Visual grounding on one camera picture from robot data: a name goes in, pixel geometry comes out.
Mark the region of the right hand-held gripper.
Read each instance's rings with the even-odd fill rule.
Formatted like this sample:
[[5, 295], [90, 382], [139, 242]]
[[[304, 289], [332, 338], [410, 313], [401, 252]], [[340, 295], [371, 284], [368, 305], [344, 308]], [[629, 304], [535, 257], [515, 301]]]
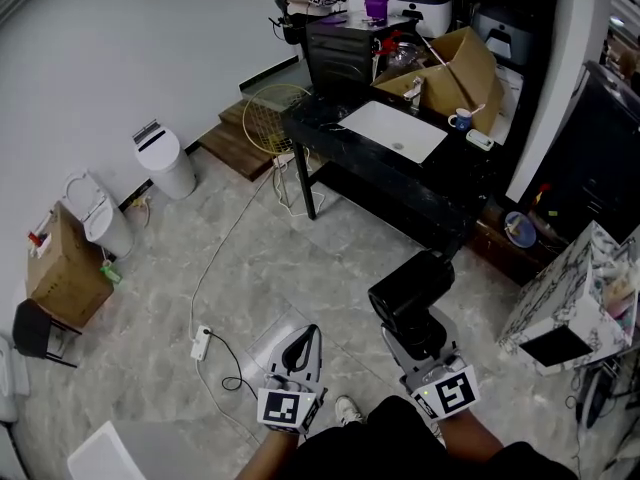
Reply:
[[382, 338], [404, 375], [400, 382], [410, 398], [431, 422], [439, 422], [464, 411], [480, 400], [474, 367], [461, 355], [455, 322], [435, 306], [430, 315], [446, 334], [439, 359], [427, 359], [422, 365], [409, 354], [390, 327], [381, 325]]

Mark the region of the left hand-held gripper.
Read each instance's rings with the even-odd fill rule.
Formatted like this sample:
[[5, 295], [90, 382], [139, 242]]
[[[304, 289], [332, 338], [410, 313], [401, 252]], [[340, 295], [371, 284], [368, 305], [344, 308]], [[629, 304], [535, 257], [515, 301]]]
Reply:
[[299, 328], [273, 348], [265, 386], [258, 390], [257, 422], [270, 430], [306, 436], [324, 403], [327, 388], [283, 376], [318, 382], [322, 367], [322, 333], [315, 324]]

